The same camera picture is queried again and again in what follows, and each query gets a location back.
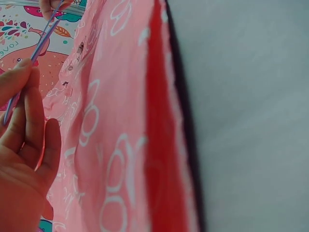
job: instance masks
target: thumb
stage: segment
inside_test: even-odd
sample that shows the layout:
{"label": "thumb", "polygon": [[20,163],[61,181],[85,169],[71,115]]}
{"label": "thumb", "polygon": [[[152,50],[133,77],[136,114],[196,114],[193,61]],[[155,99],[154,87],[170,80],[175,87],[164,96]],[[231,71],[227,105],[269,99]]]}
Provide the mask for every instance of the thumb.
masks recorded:
{"label": "thumb", "polygon": [[0,75],[0,106],[3,106],[26,85],[31,73],[31,60],[25,59],[13,70]]}

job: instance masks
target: printed heart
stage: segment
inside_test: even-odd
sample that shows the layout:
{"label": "printed heart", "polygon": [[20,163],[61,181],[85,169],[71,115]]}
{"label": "printed heart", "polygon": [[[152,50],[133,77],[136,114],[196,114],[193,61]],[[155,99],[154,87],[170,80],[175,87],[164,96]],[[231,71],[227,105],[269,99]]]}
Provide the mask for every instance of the printed heart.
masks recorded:
{"label": "printed heart", "polygon": [[21,26],[22,28],[27,28],[27,25],[26,25],[26,22],[25,22],[25,21],[22,21],[22,22],[20,23],[20,26]]}

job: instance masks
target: finger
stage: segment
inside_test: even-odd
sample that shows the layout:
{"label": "finger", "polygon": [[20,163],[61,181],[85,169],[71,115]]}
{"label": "finger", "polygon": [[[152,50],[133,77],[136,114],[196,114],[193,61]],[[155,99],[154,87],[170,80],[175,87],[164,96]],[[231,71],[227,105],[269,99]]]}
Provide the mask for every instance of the finger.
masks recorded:
{"label": "finger", "polygon": [[3,122],[4,122],[4,113],[0,116],[0,137],[4,134],[7,128],[7,126],[5,126]]}
{"label": "finger", "polygon": [[39,1],[39,6],[40,6],[40,10],[43,14],[43,17],[46,20],[49,20],[53,14],[51,5],[50,5],[50,0],[40,0]]}
{"label": "finger", "polygon": [[61,135],[58,121],[50,119],[45,127],[45,150],[42,164],[37,169],[37,174],[46,182],[49,190],[52,185],[59,167],[61,150]]}
{"label": "finger", "polygon": [[[58,7],[58,5],[59,5],[60,2],[61,2],[60,0],[54,0],[54,1],[52,1],[52,2],[51,2],[52,8],[53,8],[53,9],[57,9],[57,7]],[[69,7],[69,6],[71,5],[72,2],[73,2],[73,0],[65,0],[65,1],[63,1],[62,4],[61,4],[61,6],[60,6],[60,8],[59,8],[59,10],[60,10],[60,11],[63,11],[64,9],[66,9],[67,7]]]}
{"label": "finger", "polygon": [[40,86],[40,70],[38,67],[32,67],[30,77],[24,89],[28,89],[32,87],[39,88],[39,86]]}
{"label": "finger", "polygon": [[35,169],[42,153],[44,137],[44,110],[38,88],[32,87],[25,92],[25,112],[25,143],[19,155],[30,168]]}
{"label": "finger", "polygon": [[[53,9],[56,9],[58,5],[60,4],[61,0],[40,0],[39,5],[41,12],[43,14],[43,17],[46,20],[49,20],[53,14]],[[63,1],[59,10],[63,11],[65,8],[69,7],[71,5],[71,0]]]}
{"label": "finger", "polygon": [[27,83],[31,73],[31,60],[25,59],[13,70],[0,76],[0,106],[17,94]]}
{"label": "finger", "polygon": [[38,88],[40,81],[40,71],[32,68],[29,80],[20,96],[18,104],[13,112],[11,122],[4,135],[0,138],[0,145],[18,153],[25,140],[26,113],[24,95],[31,87]]}
{"label": "finger", "polygon": [[20,99],[13,111],[9,127],[0,138],[0,145],[18,153],[25,139],[26,114],[24,101]]}

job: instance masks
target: colorful printed fabric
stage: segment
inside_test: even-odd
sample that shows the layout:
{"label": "colorful printed fabric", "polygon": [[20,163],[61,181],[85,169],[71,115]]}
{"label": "colorful printed fabric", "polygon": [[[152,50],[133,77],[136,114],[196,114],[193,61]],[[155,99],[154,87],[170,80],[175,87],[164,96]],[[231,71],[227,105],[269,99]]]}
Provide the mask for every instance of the colorful printed fabric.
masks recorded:
{"label": "colorful printed fabric", "polygon": [[[46,26],[46,21],[29,9],[39,11],[39,8],[28,6],[0,5],[0,74],[31,57]],[[43,98],[59,81],[60,69],[73,47],[72,35],[76,27],[77,23],[62,19],[35,62],[41,71]],[[6,107],[7,104],[0,106],[0,115]]]}

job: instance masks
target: blue knitting needle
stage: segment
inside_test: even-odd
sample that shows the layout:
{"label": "blue knitting needle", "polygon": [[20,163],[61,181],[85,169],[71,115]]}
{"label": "blue knitting needle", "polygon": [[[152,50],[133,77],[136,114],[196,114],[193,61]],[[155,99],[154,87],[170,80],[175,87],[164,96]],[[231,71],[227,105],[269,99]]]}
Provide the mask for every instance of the blue knitting needle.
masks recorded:
{"label": "blue knitting needle", "polygon": [[[60,20],[57,20],[48,30],[48,32],[46,33],[46,35],[39,41],[38,46],[36,47],[36,49],[34,50],[32,56],[31,56],[31,61],[32,64],[34,64],[34,62],[37,60],[37,58],[39,57],[44,44],[46,43],[46,41],[49,39],[49,37],[51,36],[51,34],[53,33],[54,29],[56,28],[56,26],[59,24]],[[5,115],[4,115],[4,125],[6,125],[6,123],[8,122],[11,114],[12,114],[12,110],[14,107],[14,103],[16,102],[16,100],[18,99],[18,96],[20,95],[20,92],[18,94],[16,94],[14,97],[12,97],[9,101],[8,107],[6,109]]]}

